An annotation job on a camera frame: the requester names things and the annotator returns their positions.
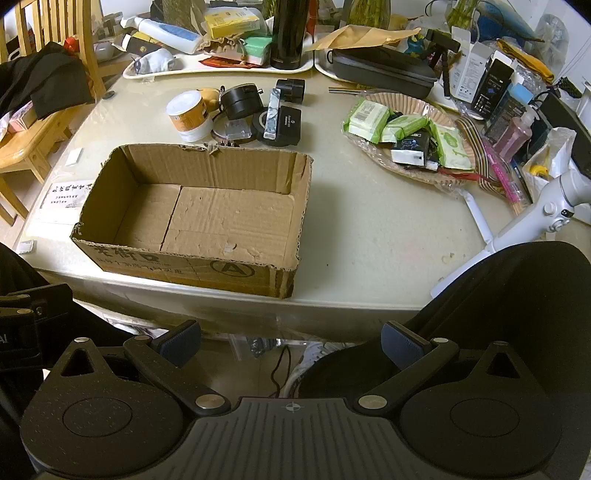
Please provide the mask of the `wooden chair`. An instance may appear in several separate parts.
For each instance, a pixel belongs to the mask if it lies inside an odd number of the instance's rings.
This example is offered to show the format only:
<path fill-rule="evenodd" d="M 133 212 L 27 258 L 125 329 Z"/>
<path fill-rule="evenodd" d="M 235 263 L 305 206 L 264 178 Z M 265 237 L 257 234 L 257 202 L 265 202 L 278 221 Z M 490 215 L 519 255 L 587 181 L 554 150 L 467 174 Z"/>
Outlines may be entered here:
<path fill-rule="evenodd" d="M 69 139 L 81 107 L 106 93 L 92 35 L 90 1 L 6 1 L 1 15 L 15 15 L 19 55 L 11 60 L 1 35 L 1 116 L 27 105 L 36 119 L 12 133 L 1 130 L 1 173 L 29 170 L 39 183 L 50 172 L 47 155 Z"/>

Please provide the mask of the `yellow box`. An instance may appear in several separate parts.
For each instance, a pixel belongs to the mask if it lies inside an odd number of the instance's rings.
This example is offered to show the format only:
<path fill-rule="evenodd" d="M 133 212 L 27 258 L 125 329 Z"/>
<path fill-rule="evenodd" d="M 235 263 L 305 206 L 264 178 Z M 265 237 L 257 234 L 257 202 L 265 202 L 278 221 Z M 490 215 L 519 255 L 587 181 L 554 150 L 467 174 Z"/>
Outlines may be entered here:
<path fill-rule="evenodd" d="M 204 14 L 204 23 L 212 39 L 259 30 L 259 16 L 245 7 L 209 9 Z"/>

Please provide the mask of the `clear plastic case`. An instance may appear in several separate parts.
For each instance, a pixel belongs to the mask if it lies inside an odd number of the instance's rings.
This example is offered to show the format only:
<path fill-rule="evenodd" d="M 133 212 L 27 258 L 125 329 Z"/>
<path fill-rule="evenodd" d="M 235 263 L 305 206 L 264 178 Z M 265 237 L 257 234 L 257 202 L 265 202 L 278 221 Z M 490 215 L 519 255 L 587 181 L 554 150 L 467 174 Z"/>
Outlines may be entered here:
<path fill-rule="evenodd" d="M 247 119 L 226 120 L 225 138 L 232 142 L 246 141 L 252 138 L 252 126 Z"/>

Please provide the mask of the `pink bottle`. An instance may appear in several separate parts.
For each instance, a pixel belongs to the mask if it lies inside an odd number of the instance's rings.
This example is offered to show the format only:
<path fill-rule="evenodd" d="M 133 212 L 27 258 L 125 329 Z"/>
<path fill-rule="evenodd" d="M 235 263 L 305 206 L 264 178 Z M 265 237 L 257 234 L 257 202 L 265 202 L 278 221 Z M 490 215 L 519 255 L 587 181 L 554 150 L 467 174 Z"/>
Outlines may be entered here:
<path fill-rule="evenodd" d="M 507 129 L 493 145 L 502 160 L 510 162 L 518 150 L 531 139 L 532 125 L 538 119 L 538 112 L 532 106 L 528 106 L 521 116 L 511 119 Z"/>

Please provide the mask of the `black electrical tape roll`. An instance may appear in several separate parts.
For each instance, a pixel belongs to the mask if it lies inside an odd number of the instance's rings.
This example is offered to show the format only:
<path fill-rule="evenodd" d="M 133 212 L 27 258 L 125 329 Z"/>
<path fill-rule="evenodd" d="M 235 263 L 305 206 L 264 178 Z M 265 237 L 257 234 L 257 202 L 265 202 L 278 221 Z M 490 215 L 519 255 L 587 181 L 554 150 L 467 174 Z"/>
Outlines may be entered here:
<path fill-rule="evenodd" d="M 266 124 L 266 110 L 260 111 L 252 117 L 252 133 L 256 137 L 256 140 L 263 142 L 263 144 L 274 146 L 274 147 L 287 147 L 276 145 L 274 141 L 266 140 L 263 138 L 264 125 Z"/>

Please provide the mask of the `yellow pig toy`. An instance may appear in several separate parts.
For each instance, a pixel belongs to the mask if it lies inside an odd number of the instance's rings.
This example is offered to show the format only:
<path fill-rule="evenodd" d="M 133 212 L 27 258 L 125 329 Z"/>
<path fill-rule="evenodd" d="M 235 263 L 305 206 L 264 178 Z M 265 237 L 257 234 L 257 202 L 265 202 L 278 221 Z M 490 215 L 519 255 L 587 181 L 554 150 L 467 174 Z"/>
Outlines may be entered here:
<path fill-rule="evenodd" d="M 198 93 L 201 95 L 205 103 L 206 111 L 208 113 L 217 111 L 221 106 L 221 91 L 215 88 L 200 88 Z"/>

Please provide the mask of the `white and orange cup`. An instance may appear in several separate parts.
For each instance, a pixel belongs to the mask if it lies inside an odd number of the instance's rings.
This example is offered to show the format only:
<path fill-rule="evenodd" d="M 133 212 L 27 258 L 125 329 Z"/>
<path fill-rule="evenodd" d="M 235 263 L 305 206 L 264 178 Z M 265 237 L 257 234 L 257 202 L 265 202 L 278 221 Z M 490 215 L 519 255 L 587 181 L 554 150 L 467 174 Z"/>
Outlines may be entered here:
<path fill-rule="evenodd" d="M 199 91 L 188 90 L 176 95 L 167 103 L 165 111 L 183 141 L 194 143 L 211 134 L 211 115 Z"/>

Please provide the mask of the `black product box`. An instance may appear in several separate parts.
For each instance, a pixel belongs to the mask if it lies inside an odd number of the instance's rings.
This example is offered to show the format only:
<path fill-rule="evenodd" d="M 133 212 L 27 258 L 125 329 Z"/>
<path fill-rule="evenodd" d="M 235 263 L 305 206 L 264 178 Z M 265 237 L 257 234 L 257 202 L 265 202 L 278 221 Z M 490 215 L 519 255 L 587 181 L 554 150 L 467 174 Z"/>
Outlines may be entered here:
<path fill-rule="evenodd" d="M 499 59 L 488 63 L 485 74 L 476 90 L 471 108 L 488 120 L 511 83 L 514 69 Z"/>

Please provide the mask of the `black white tissue pack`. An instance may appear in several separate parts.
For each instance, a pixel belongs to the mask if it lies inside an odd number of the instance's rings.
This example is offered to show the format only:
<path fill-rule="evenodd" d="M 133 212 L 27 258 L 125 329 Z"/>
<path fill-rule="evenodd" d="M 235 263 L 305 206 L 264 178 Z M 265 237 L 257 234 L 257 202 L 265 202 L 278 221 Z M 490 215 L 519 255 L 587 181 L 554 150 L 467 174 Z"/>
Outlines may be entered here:
<path fill-rule="evenodd" d="M 435 141 L 426 128 L 401 139 L 391 150 L 391 157 L 395 163 L 404 166 L 433 170 L 439 165 Z"/>

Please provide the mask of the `black round case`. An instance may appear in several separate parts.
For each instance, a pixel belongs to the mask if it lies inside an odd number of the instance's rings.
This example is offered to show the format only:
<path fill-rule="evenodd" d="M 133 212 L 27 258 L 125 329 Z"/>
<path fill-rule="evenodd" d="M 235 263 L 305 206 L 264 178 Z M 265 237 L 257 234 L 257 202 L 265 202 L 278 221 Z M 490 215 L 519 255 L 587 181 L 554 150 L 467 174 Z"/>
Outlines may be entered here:
<path fill-rule="evenodd" d="M 245 83 L 224 90 L 219 97 L 222 111 L 229 120 L 238 120 L 263 110 L 263 101 L 256 84 Z"/>

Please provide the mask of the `marble pattern bar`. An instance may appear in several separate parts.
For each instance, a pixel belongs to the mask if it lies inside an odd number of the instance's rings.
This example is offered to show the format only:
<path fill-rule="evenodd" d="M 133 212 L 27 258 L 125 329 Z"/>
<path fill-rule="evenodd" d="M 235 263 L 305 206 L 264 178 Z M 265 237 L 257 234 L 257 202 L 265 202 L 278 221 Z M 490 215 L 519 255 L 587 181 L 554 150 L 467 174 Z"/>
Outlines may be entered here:
<path fill-rule="evenodd" d="M 276 140 L 280 123 L 280 89 L 274 87 L 270 90 L 270 100 L 266 110 L 266 124 L 264 125 L 263 138 Z"/>

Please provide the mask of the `white gimbal tripod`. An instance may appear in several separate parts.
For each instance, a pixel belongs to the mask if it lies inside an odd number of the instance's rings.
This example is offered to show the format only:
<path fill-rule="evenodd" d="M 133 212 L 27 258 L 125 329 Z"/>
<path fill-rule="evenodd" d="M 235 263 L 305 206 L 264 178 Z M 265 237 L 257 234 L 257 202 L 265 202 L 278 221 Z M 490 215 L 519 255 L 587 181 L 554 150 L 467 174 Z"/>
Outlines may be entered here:
<path fill-rule="evenodd" d="M 542 189 L 536 203 L 506 225 L 481 252 L 439 282 L 431 290 L 431 297 L 439 296 L 458 277 L 493 254 L 532 242 L 545 232 L 557 233 L 568 224 L 578 205 L 590 203 L 590 196 L 590 178 L 578 171 L 570 169 L 553 179 Z"/>

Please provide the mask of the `black rectangular power adapter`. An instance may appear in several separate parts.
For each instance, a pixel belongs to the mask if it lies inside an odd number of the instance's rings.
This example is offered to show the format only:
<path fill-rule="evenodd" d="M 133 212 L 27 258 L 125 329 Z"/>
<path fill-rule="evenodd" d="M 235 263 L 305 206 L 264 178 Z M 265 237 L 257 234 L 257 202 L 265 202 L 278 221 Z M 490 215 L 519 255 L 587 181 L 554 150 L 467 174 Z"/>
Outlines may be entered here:
<path fill-rule="evenodd" d="M 297 145 L 300 140 L 301 110 L 294 107 L 280 106 L 274 142 L 279 146 L 290 146 Z"/>

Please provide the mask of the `light blue sock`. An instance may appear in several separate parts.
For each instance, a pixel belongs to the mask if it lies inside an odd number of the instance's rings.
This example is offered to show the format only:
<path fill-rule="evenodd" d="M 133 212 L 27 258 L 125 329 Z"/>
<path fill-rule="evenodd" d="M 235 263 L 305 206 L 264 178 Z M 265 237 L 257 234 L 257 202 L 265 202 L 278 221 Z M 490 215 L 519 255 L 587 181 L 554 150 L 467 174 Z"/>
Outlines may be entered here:
<path fill-rule="evenodd" d="M 148 75 L 175 69 L 176 58 L 165 48 L 150 52 L 134 62 L 138 75 Z"/>

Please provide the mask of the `white blue lotion bottle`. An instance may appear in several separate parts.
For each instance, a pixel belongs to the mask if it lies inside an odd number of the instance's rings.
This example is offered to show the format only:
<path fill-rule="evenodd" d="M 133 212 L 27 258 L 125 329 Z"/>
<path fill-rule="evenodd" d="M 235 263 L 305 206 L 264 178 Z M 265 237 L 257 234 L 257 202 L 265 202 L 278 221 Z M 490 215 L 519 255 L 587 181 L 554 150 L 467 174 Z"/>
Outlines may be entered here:
<path fill-rule="evenodd" d="M 197 52 L 197 47 L 201 42 L 201 36 L 193 31 L 139 16 L 122 18 L 120 25 L 122 28 L 135 28 L 158 42 L 187 55 Z"/>

